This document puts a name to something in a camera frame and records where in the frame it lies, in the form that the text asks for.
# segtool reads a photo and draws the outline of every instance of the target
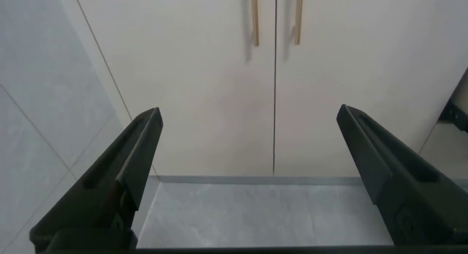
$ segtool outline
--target wall tile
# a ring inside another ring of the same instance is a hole
[[[67,172],[49,145],[0,88],[0,251]]]
[[[76,178],[69,172],[60,181],[53,192],[47,197],[41,207],[21,229],[15,240],[7,247],[4,254],[33,254],[34,245],[29,241],[29,231],[52,209],[60,198],[76,182]]]
[[[80,178],[123,130],[117,115],[113,114],[72,166],[74,175]]]
[[[113,108],[59,0],[0,0],[0,84],[71,166]]]

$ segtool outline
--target marble floor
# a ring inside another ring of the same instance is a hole
[[[393,244],[362,185],[161,183],[138,246]]]

